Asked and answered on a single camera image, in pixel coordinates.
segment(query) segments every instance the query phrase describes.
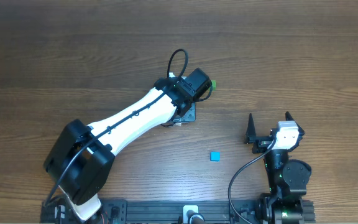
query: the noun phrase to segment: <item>black mounting base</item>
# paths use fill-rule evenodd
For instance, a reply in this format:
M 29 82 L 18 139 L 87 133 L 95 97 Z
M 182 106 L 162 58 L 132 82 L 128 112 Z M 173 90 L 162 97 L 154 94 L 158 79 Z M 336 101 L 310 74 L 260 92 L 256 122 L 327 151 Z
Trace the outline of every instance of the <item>black mounting base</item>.
M 239 223 L 245 222 L 234 216 L 228 202 L 127 202 L 126 200 L 101 200 L 103 204 L 104 224 L 125 223 L 178 223 L 182 224 L 183 206 L 197 205 L 206 223 Z M 252 223 L 259 223 L 255 217 L 256 200 L 233 200 L 236 210 Z M 303 201 L 305 222 L 314 223 L 314 206 L 312 202 Z M 64 199 L 54 205 L 42 208 L 40 223 L 74 224 L 77 220 L 66 205 Z

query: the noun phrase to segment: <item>blue block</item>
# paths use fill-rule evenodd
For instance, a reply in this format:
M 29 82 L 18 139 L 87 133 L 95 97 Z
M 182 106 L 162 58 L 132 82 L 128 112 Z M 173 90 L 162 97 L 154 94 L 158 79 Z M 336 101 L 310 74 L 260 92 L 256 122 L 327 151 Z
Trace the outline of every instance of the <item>blue block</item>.
M 211 161 L 219 161 L 221 159 L 220 152 L 211 152 Z

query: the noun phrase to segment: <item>tabletop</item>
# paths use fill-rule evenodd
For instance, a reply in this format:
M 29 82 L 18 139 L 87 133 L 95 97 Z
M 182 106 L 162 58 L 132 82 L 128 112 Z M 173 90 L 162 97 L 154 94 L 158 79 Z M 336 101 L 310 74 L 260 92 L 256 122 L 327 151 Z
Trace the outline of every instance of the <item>tabletop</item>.
M 185 75 L 201 68 L 216 91 L 196 122 L 129 144 L 100 197 L 227 200 L 256 156 L 248 114 L 263 135 L 289 111 L 306 132 L 290 155 L 313 169 L 316 220 L 358 222 L 358 0 L 0 0 L 0 222 L 38 222 L 53 185 L 42 164 L 63 127 L 135 103 L 178 48 Z M 258 162 L 232 196 L 268 191 Z

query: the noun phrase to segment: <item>robotic arm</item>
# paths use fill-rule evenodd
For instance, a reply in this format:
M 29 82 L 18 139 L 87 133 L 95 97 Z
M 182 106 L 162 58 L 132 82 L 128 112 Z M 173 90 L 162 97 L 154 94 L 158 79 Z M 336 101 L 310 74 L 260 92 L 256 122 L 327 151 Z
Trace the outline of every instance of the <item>robotic arm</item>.
M 184 50 L 175 51 L 170 63 L 179 51 Z M 110 118 L 87 126 L 76 119 L 66 125 L 44 162 L 56 183 L 45 205 L 60 187 L 80 222 L 97 222 L 102 207 L 97 193 L 118 153 L 149 129 L 184 116 L 208 88 L 211 94 L 207 74 L 197 68 L 184 79 L 184 69 L 178 77 L 157 80 L 141 100 Z

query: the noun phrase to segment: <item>wooden table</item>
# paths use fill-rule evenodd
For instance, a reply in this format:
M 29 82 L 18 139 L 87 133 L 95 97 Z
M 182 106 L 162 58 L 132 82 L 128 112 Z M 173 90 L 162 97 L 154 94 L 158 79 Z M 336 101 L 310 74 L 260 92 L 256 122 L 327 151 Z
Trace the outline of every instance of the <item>wooden table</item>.
M 42 164 L 64 125 L 136 102 L 182 47 L 186 74 L 202 68 L 217 90 L 195 123 L 128 145 L 102 197 L 227 200 L 256 156 L 242 143 L 248 114 L 268 134 L 290 111 L 306 131 L 291 155 L 313 168 L 317 221 L 358 222 L 358 0 L 0 0 L 0 222 L 37 222 L 53 185 Z M 268 190 L 258 162 L 233 195 Z

